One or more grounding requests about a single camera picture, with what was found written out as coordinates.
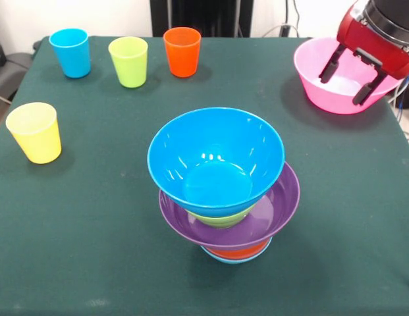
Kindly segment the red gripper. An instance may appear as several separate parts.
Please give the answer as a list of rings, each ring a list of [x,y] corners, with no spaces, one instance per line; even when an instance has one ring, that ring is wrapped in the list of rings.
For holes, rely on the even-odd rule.
[[[345,47],[373,57],[381,65],[377,76],[354,96],[354,105],[363,105],[386,79],[409,75],[409,1],[356,1],[346,12],[337,33],[334,50],[321,74],[328,82],[339,67]]]

